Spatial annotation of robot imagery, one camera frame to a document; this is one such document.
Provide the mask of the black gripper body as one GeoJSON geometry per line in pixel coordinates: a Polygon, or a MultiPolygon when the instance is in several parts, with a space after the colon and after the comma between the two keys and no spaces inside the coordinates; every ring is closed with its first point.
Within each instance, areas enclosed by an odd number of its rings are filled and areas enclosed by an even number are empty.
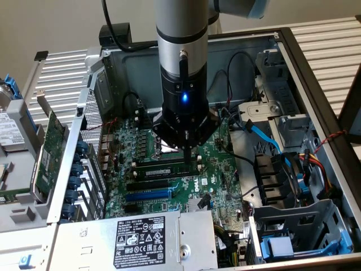
{"type": "Polygon", "coordinates": [[[202,68],[184,80],[168,76],[164,69],[161,71],[162,111],[171,111],[178,116],[187,147],[188,130],[195,121],[193,118],[209,108],[206,97],[207,69],[202,68]]]}

